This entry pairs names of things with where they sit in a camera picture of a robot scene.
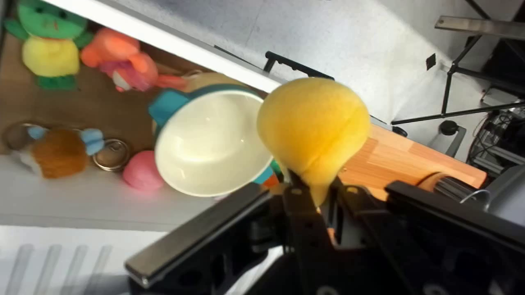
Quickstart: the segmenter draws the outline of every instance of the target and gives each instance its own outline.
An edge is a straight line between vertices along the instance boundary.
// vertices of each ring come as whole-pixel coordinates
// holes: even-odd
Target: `pink toy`
[[[183,88],[186,81],[176,75],[160,75],[153,60],[140,52],[139,42],[126,34],[103,27],[83,47],[80,58],[88,67],[96,67],[116,85],[116,90],[140,90],[152,86]]]
[[[121,178],[132,188],[142,191],[152,191],[163,185],[158,175],[157,165],[153,163],[152,150],[140,150],[131,157],[124,167]]]

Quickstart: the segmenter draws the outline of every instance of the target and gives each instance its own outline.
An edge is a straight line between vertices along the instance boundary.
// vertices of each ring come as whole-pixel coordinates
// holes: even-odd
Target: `white bowl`
[[[252,181],[272,158],[255,129],[260,104],[249,91],[221,90],[181,106],[155,142],[162,178],[193,196],[226,194]]]

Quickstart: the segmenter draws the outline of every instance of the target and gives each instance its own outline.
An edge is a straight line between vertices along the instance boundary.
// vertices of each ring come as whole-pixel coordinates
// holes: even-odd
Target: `green toy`
[[[42,0],[19,0],[17,19],[6,19],[4,29],[24,40],[22,63],[35,75],[45,90],[73,90],[80,68],[78,49],[86,45],[91,34],[86,19],[44,3]]]

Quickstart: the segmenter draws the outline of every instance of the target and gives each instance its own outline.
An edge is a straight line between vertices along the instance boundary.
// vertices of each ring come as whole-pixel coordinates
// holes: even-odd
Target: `orange figure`
[[[112,78],[116,90],[147,90],[150,86],[183,88],[185,80],[175,75],[160,75],[153,60],[140,52],[139,42],[126,34],[103,27],[81,50],[80,58]]]

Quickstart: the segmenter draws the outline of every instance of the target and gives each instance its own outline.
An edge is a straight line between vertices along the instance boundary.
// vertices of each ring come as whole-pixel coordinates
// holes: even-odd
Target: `pink ball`
[[[124,167],[121,178],[135,190],[157,190],[163,185],[163,180],[153,163],[152,150],[140,150],[131,157]]]

